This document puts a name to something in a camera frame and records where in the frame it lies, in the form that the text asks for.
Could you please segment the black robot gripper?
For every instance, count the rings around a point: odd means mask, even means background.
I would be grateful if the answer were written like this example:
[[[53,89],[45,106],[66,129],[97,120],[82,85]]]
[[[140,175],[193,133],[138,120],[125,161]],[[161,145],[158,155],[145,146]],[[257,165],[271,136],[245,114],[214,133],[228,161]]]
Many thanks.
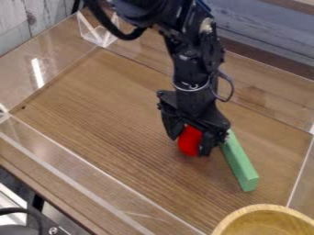
[[[208,157],[213,149],[226,142],[232,122],[217,107],[217,98],[210,90],[157,92],[162,122],[172,140],[177,140],[186,126],[202,132],[200,155]]]

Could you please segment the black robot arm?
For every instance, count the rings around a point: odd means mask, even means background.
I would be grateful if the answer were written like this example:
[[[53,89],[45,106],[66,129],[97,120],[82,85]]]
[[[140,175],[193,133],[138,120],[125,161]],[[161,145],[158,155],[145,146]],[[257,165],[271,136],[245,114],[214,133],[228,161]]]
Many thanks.
[[[181,142],[193,130],[198,137],[184,147],[208,156],[226,141],[232,122],[217,108],[225,49],[217,21],[204,0],[83,0],[101,25],[122,40],[136,40],[149,28],[165,39],[173,59],[172,91],[157,92],[169,137]]]

